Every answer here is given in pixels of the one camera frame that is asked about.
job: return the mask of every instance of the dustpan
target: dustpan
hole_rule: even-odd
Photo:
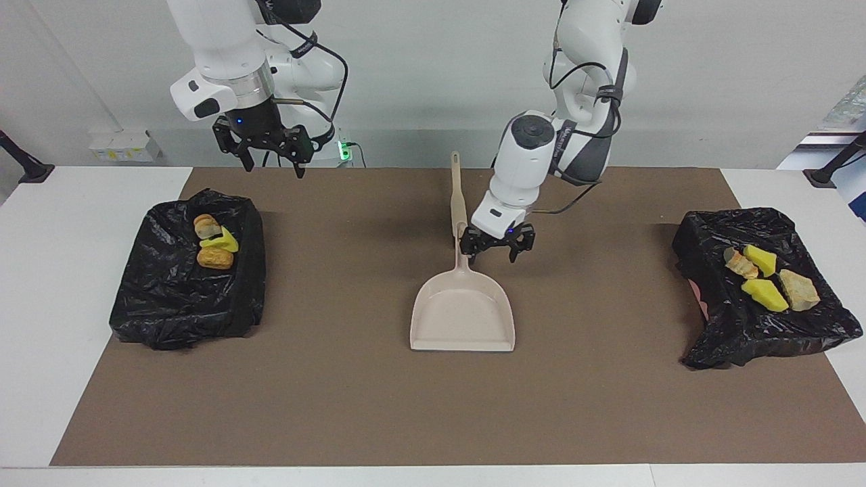
[[[451,153],[451,230],[455,268],[433,276],[415,299],[409,341],[413,350],[511,352],[514,317],[511,303],[493,279],[469,268],[460,252],[467,226],[460,184],[460,154]]]

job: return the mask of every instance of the yellow sponge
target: yellow sponge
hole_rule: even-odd
[[[788,302],[782,297],[782,293],[776,289],[772,281],[766,279],[749,279],[743,283],[741,288],[746,291],[752,299],[764,305],[770,311],[785,311]]]
[[[764,273],[764,277],[769,277],[776,273],[776,254],[761,250],[754,245],[747,245],[743,250],[743,255],[760,268],[760,271]]]
[[[225,227],[223,227],[222,237],[202,240],[198,244],[201,245],[203,249],[208,249],[212,247],[214,249],[228,250],[231,253],[235,253],[239,250],[237,240],[235,240],[235,236],[233,236],[229,229]]]

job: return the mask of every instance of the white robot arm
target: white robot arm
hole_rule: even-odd
[[[553,90],[553,115],[528,111],[508,122],[494,176],[461,239],[472,257],[496,246],[511,261],[533,246],[527,215],[551,174],[573,185],[595,185],[607,167],[619,105],[634,86],[625,25],[651,22],[662,0],[562,0],[553,55],[544,76]]]
[[[268,24],[261,30],[248,0],[167,0],[196,60],[171,85],[171,97],[189,120],[221,114],[213,125],[216,141],[247,171],[254,165],[249,149],[263,149],[289,159],[300,178],[313,153],[334,136],[348,66],[310,28],[293,27],[309,23],[320,0],[256,1]],[[319,92],[336,88],[329,109]]]

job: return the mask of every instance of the yellow food piece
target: yellow food piece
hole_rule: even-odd
[[[227,270],[235,262],[235,256],[223,249],[201,249],[196,256],[198,265],[210,269]]]
[[[788,309],[788,302],[782,297],[782,293],[776,289],[776,285],[772,281],[766,279],[749,279],[740,287],[746,291],[752,299],[764,305],[764,308],[770,311],[785,311]]]
[[[769,277],[776,273],[776,254],[761,250],[754,245],[747,245],[743,250],[743,255],[760,268],[760,271],[764,273],[764,277]]]
[[[803,277],[788,269],[782,269],[779,271],[779,279],[782,281],[782,290],[788,296],[791,309],[794,311],[806,311],[821,302],[818,291],[815,290],[815,284],[810,278]]]
[[[223,249],[228,250],[229,252],[237,252],[239,247],[237,245],[237,240],[235,237],[231,235],[229,229],[223,227],[223,236],[212,238],[210,240],[202,240],[200,245],[203,249]]]

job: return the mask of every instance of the black plastic bag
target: black plastic bag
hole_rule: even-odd
[[[722,255],[727,247],[742,250],[747,244],[775,253],[777,271],[809,277],[821,302],[808,311],[781,313],[755,302],[740,288],[744,278],[725,267]],[[693,284],[706,318],[703,333],[682,359],[688,367],[743,366],[755,357],[815,354],[863,335],[860,323],[818,272],[794,223],[778,210],[692,211],[682,220],[673,246],[680,257],[677,268]]]
[[[231,269],[201,267],[192,221],[209,213],[236,238]],[[121,341],[159,350],[243,336],[262,318],[265,249],[262,217],[248,198],[210,189],[151,208],[126,263],[109,324]]]

